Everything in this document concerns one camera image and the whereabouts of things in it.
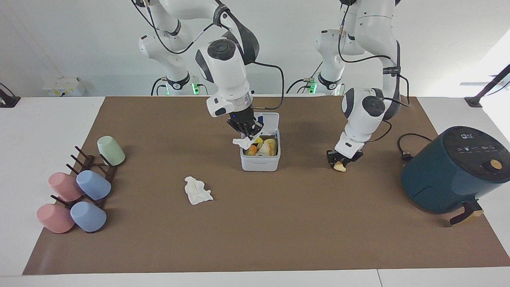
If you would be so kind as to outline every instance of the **white plastic container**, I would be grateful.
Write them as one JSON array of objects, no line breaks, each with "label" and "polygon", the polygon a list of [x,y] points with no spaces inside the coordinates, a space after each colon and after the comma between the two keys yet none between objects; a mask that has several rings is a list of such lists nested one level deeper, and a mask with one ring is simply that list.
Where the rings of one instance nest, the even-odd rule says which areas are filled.
[{"label": "white plastic container", "polygon": [[280,130],[278,128],[280,114],[254,113],[254,116],[255,118],[258,118],[259,116],[264,117],[264,126],[262,128],[261,136],[274,136],[276,143],[278,144],[277,154],[275,156],[247,156],[244,155],[243,149],[240,148],[241,165],[243,170],[247,172],[274,172],[278,168],[278,162],[280,160],[280,156],[282,155]]}]

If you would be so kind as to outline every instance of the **teal air fryer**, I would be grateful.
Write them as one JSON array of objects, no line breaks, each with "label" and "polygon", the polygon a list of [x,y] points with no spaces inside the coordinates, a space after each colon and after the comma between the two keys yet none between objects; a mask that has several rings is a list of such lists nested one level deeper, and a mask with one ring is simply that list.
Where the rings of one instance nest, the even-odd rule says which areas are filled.
[{"label": "teal air fryer", "polygon": [[496,139],[469,127],[452,127],[430,142],[402,171],[405,192],[420,207],[465,212],[456,224],[483,213],[477,200],[510,181],[510,153]]}]

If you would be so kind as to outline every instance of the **brown table mat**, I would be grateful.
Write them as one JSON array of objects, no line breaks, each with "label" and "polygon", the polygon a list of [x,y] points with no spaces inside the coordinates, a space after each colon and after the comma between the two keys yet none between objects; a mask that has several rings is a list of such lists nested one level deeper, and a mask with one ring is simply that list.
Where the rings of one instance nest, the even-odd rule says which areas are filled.
[{"label": "brown table mat", "polygon": [[[446,228],[460,210],[430,214],[404,193],[396,139],[437,136],[416,99],[343,174],[325,156],[346,124],[341,97],[285,99],[274,173],[242,171],[236,132],[226,117],[211,118],[205,101],[106,98],[83,149],[97,155],[97,139],[111,135],[127,155],[107,223],[95,234],[43,229],[23,274],[510,266],[485,217]],[[402,144],[416,153],[427,142]],[[204,181],[214,201],[191,205],[187,176]]]}]

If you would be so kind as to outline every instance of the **air fryer lid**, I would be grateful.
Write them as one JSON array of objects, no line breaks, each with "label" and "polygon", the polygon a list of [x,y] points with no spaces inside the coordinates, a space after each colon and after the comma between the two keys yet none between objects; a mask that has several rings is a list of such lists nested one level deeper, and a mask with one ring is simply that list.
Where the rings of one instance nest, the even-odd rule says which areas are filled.
[{"label": "air fryer lid", "polygon": [[488,134],[453,127],[445,131],[444,146],[453,162],[475,177],[494,182],[510,180],[510,153]]}]

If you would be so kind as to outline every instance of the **white electrical box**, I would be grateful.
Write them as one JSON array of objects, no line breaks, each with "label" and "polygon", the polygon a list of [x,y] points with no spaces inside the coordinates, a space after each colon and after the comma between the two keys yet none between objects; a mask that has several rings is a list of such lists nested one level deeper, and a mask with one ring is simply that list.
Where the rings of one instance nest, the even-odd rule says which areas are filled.
[{"label": "white electrical box", "polygon": [[42,89],[48,97],[82,97],[85,93],[85,86],[78,78],[46,81]]},{"label": "white electrical box", "polygon": [[282,155],[282,145],[280,141],[280,130],[278,123],[280,114],[278,113],[254,113],[255,118],[263,117],[264,126],[261,136],[274,136],[278,149],[275,156],[247,156],[241,149],[241,165],[247,172],[274,172],[278,168],[278,162]]}]

